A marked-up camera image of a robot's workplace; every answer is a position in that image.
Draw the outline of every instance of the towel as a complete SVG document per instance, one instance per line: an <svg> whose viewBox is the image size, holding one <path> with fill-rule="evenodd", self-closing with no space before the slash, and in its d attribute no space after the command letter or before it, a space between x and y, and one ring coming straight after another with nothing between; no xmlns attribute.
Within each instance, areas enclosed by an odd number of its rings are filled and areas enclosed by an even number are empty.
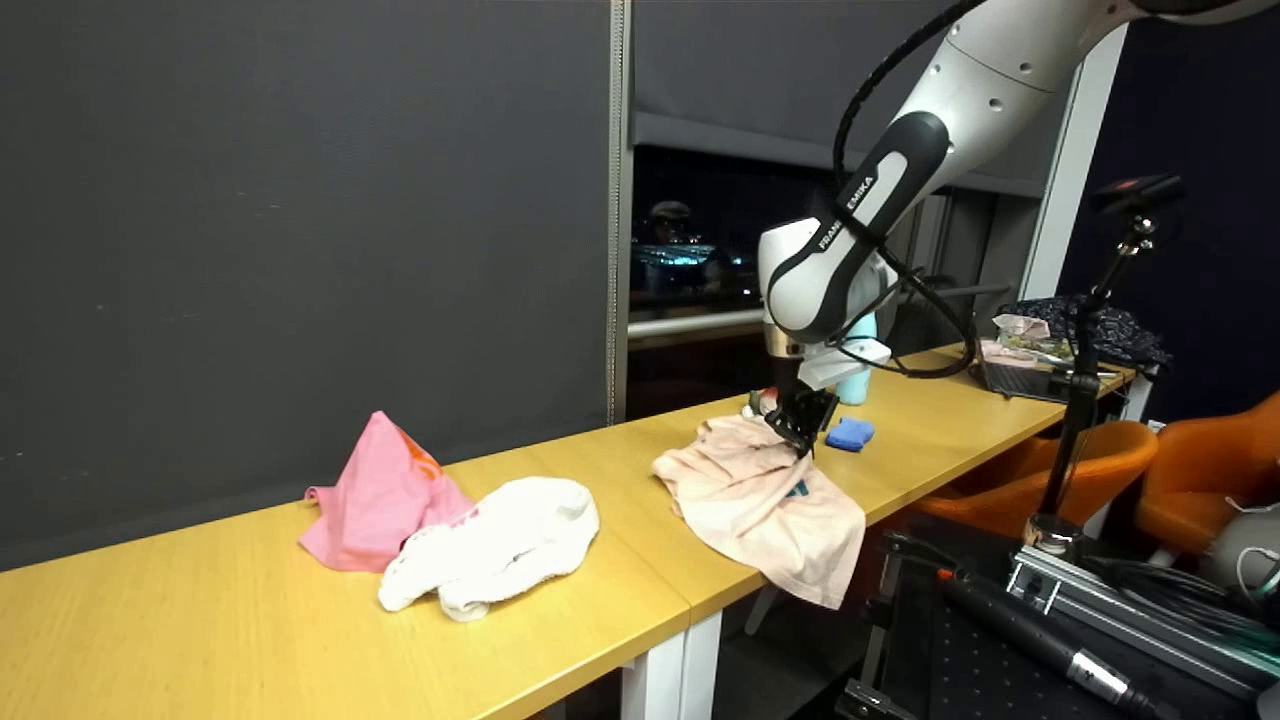
<svg viewBox="0 0 1280 720"><path fill-rule="evenodd" d="M383 570L426 523L454 523L474 498L409 430L371 413L337 488L307 488L320 521L299 536L326 566Z"/></svg>
<svg viewBox="0 0 1280 720"><path fill-rule="evenodd" d="M651 471L703 542L810 605L845 605L869 517L759 417L709 421L689 449L657 455Z"/></svg>
<svg viewBox="0 0 1280 720"><path fill-rule="evenodd" d="M406 613L436 593L448 620L479 620L583 562L600 530L597 498L560 474L526 474L489 493L459 523L419 527L382 580L382 605Z"/></svg>

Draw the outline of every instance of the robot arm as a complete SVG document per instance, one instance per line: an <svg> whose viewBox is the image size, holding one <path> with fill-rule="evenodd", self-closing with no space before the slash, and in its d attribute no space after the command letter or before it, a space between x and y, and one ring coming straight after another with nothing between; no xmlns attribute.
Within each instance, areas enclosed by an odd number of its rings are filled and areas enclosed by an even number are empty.
<svg viewBox="0 0 1280 720"><path fill-rule="evenodd" d="M798 219L759 234L759 292L781 407L774 424L798 453L813 449L835 396L798 380L803 345L840 339L891 286L878 254L909 207L983 166L1070 83L1113 28L1155 14L1225 25L1278 0L983 0L964 11L903 109L849 175L831 219Z"/></svg>

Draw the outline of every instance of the table leg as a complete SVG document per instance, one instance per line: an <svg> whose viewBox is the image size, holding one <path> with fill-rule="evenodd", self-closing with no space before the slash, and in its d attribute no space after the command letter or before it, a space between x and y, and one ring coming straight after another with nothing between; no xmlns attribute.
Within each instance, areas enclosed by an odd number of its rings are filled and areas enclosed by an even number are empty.
<svg viewBox="0 0 1280 720"><path fill-rule="evenodd" d="M625 720L709 720L715 707L721 613L625 666Z"/></svg>

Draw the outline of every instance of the chair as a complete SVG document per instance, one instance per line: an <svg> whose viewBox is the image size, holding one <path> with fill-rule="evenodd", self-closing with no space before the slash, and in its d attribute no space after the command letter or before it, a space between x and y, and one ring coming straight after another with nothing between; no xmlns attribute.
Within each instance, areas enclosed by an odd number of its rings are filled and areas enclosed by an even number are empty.
<svg viewBox="0 0 1280 720"><path fill-rule="evenodd" d="M1055 440L1026 440L1014 453L939 488L938 495L921 498L921 506L964 527L1026 540L1026 527L1043 498L1051 459ZM1076 437L1076 459L1070 466L1055 521L1083 523L1089 517L1110 506L1132 478L1142 478L1151 459L1155 430L1143 424L1105 421L1083 427Z"/></svg>
<svg viewBox="0 0 1280 720"><path fill-rule="evenodd" d="M1132 527L1173 555L1204 559L1238 503L1280 498L1280 391L1228 413L1173 421L1142 483Z"/></svg>

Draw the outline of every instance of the black cable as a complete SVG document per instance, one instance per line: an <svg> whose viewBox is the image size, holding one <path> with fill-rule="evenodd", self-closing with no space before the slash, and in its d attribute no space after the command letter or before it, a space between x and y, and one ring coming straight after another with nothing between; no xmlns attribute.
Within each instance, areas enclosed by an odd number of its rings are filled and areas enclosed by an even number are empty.
<svg viewBox="0 0 1280 720"><path fill-rule="evenodd" d="M854 131L854 118L864 113L869 96L884 83L889 71L897 71L915 46L923 46L938 32L952 28L964 11L973 11L975 4L983 0L956 0L952 8L938 11L928 25L921 25L903 43L897 43L878 69L871 75L854 93L854 99L845 105L840 113L840 122L835 122L835 141L831 141L831 186L829 186L829 207L835 215L835 222L845 233L854 233L859 242L871 242L884 263L901 277L901 284L909 284L913 294L923 294L928 308L938 308L964 339L964 355L952 358L952 365L939 365L939 366L903 366L901 355L891 355L891 365L878 365L878 366L891 366L891 373L903 373L903 375L956 375L964 366L973 366L975 358L975 329L973 320L964 320L952 303L944 303L928 284L915 280L913 266L903 266L889 242L884 242L884 233L871 233L864 226L845 204L840 204L840 186L849 179L849 166L845 166L845 150L849 150L849 131Z"/></svg>

